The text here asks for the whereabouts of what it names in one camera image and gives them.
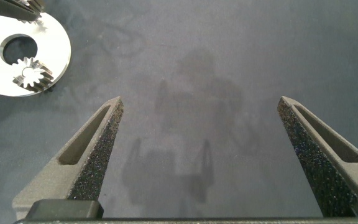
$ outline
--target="gear teeth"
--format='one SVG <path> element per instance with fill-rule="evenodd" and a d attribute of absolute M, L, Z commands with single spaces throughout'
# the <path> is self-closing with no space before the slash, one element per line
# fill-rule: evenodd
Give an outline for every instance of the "gear teeth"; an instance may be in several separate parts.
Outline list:
<path fill-rule="evenodd" d="M 49 88 L 49 85 L 53 83 L 52 71 L 50 71 L 42 62 L 35 60 L 34 58 L 23 58 L 18 60 L 15 67 L 19 67 L 18 72 L 21 73 L 17 77 L 14 77 L 13 82 L 29 91 L 38 93 Z M 31 76 L 24 76 L 25 69 L 32 69 Z"/>
<path fill-rule="evenodd" d="M 44 8 L 45 8 L 45 3 L 43 0 L 16 0 L 17 3 L 22 4 L 23 6 L 29 8 L 31 11 L 33 11 L 35 14 L 38 14 L 38 19 L 41 17 L 41 13 L 44 12 Z M 24 20 L 20 20 L 19 21 L 23 22 L 23 23 L 36 23 L 39 25 L 38 21 L 24 21 Z"/>

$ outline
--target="metal part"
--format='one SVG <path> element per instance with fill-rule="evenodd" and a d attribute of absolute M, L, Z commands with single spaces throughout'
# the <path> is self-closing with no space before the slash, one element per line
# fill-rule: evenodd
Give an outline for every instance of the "metal part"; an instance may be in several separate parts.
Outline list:
<path fill-rule="evenodd" d="M 29 23 L 35 22 L 37 24 L 40 23 L 40 21 L 38 19 L 41 17 L 41 13 L 44 12 L 44 8 L 45 8 L 45 4 L 44 4 L 43 0 L 16 0 L 16 1 L 22 5 L 25 5 L 26 7 L 33 10 L 36 14 L 39 15 L 37 17 L 37 19 L 34 21 L 27 21 L 27 20 L 23 20 L 23 19 L 19 19 L 19 21 L 21 21 L 23 23 L 26 23 L 26 22 L 29 22 Z"/>
<path fill-rule="evenodd" d="M 17 219 L 42 199 L 97 200 L 123 113 L 107 101 L 13 200 Z"/>
<path fill-rule="evenodd" d="M 41 13 L 36 23 L 21 23 L 16 19 L 0 16 L 0 95 L 29 96 L 40 93 L 54 85 L 64 74 L 70 62 L 70 40 L 62 25 L 52 16 Z M 13 82 L 17 78 L 17 70 L 14 66 L 4 61 L 5 46 L 16 37 L 33 38 L 37 44 L 35 58 L 47 65 L 47 80 L 42 80 L 39 85 L 31 88 L 22 88 Z"/>
<path fill-rule="evenodd" d="M 0 0 L 0 16 L 15 18 L 21 21 L 35 21 L 44 8 L 41 0 Z"/>
<path fill-rule="evenodd" d="M 30 91 L 38 92 L 48 88 L 52 83 L 52 72 L 41 62 L 34 58 L 24 57 L 12 65 L 17 70 L 13 82 Z"/>
<path fill-rule="evenodd" d="M 103 212 L 98 201 L 48 199 L 35 202 L 25 218 L 33 220 L 50 217 L 56 219 L 102 218 Z"/>
<path fill-rule="evenodd" d="M 358 149 L 293 99 L 278 113 L 323 215 L 358 216 Z"/>

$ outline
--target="gray table surface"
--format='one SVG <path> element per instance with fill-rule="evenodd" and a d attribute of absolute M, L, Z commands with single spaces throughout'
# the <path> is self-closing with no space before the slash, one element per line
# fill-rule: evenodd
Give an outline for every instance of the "gray table surface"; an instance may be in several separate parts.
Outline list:
<path fill-rule="evenodd" d="M 294 98 L 358 147 L 358 1 L 46 3 L 71 62 L 53 93 L 0 96 L 0 223 L 116 96 L 106 217 L 321 216 L 276 107 Z"/>

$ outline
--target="metal plate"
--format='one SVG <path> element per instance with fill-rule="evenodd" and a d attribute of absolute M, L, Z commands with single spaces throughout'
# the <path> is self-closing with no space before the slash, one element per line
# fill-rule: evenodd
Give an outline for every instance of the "metal plate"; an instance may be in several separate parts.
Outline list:
<path fill-rule="evenodd" d="M 54 85 L 64 74 L 71 57 L 70 40 L 62 25 L 47 13 L 42 13 L 37 23 L 23 23 L 17 19 L 0 16 L 0 95 L 30 96 L 36 92 L 26 90 L 13 83 L 12 65 L 2 56 L 5 45 L 16 37 L 31 37 L 37 43 L 35 58 L 52 71 Z"/>

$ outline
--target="metal gear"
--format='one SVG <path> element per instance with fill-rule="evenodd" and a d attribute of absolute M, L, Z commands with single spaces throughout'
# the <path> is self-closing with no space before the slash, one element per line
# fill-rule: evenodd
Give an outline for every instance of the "metal gear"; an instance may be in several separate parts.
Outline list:
<path fill-rule="evenodd" d="M 41 13 L 44 12 L 45 3 L 43 0 L 16 0 L 16 2 L 28 7 L 31 11 L 38 13 L 39 18 L 41 17 Z M 23 21 L 23 20 L 19 19 L 19 21 L 21 21 L 23 23 L 26 23 L 26 22 L 33 23 L 34 22 L 37 25 L 41 25 L 37 22 L 37 21 L 39 21 L 38 19 L 36 21 Z"/>
<path fill-rule="evenodd" d="M 26 90 L 39 92 L 49 88 L 53 82 L 52 72 L 35 58 L 25 57 L 17 60 L 17 64 L 12 64 L 16 69 L 17 76 L 13 82 Z"/>

